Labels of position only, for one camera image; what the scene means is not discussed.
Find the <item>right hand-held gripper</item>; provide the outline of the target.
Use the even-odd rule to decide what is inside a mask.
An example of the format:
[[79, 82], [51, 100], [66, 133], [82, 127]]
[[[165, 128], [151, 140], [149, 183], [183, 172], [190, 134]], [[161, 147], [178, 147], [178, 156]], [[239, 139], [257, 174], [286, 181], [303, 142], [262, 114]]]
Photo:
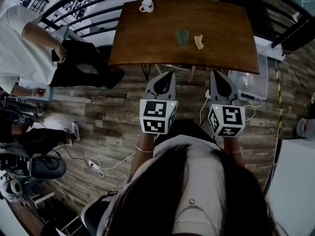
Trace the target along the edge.
[[[215, 136], [238, 137], [245, 128], [245, 107], [241, 106], [236, 85], [223, 73], [211, 72], [211, 96], [208, 95], [208, 121]], [[212, 97], [233, 96], [215, 101]]]

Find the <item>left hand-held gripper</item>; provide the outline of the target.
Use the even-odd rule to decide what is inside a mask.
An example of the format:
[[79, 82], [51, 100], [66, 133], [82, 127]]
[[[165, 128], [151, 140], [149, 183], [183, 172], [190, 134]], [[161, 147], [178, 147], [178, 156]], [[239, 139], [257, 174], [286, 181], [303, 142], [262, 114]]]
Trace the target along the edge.
[[140, 124], [143, 133], [167, 134], [177, 113], [176, 76], [164, 72], [151, 79], [140, 100]]

